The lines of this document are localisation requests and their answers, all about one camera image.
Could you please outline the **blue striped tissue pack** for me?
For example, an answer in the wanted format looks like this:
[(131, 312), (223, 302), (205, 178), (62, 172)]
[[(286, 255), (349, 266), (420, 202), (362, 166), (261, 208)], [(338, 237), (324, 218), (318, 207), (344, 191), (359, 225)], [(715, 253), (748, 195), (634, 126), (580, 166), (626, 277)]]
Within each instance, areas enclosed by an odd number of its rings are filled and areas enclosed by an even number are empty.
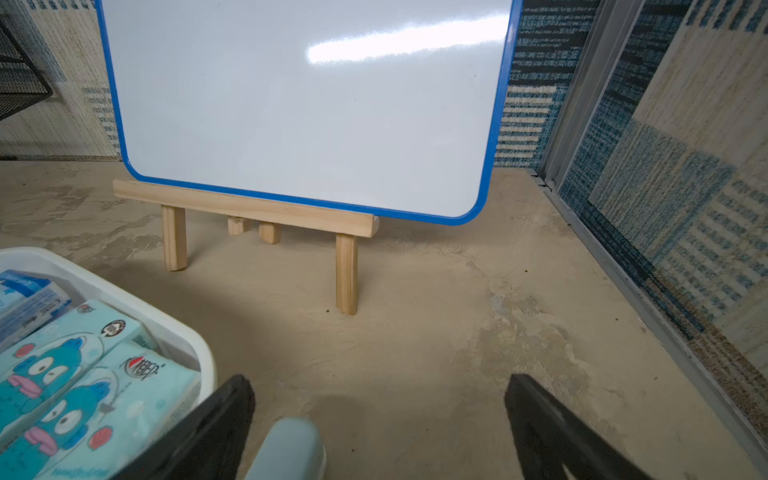
[(1, 350), (62, 315), (72, 303), (53, 280), (16, 270), (1, 273)]

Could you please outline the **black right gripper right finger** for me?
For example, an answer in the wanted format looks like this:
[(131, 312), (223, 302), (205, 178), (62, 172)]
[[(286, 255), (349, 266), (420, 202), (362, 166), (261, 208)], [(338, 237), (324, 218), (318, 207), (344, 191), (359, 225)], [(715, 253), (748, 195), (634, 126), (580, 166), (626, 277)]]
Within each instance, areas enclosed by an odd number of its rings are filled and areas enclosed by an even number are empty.
[(527, 374), (513, 374), (504, 396), (525, 479), (647, 479)]

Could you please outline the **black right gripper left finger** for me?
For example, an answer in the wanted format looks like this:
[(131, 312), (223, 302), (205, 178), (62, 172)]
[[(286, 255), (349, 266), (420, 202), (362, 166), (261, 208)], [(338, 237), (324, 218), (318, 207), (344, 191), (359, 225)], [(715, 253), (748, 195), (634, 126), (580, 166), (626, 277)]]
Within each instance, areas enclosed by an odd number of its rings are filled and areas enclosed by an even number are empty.
[(251, 383), (234, 375), (113, 477), (234, 479), (255, 407)]

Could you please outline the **teal cartoon tissue pack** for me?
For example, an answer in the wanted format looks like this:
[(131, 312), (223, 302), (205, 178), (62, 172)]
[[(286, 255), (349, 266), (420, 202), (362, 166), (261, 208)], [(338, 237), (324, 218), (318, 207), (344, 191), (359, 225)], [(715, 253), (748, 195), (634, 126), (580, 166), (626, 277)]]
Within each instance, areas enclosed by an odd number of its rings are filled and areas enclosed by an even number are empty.
[(140, 321), (90, 299), (4, 350), (1, 445), (14, 440), (115, 346), (128, 341), (159, 349)]
[(200, 374), (115, 346), (1, 454), (4, 479), (109, 479), (195, 405)]

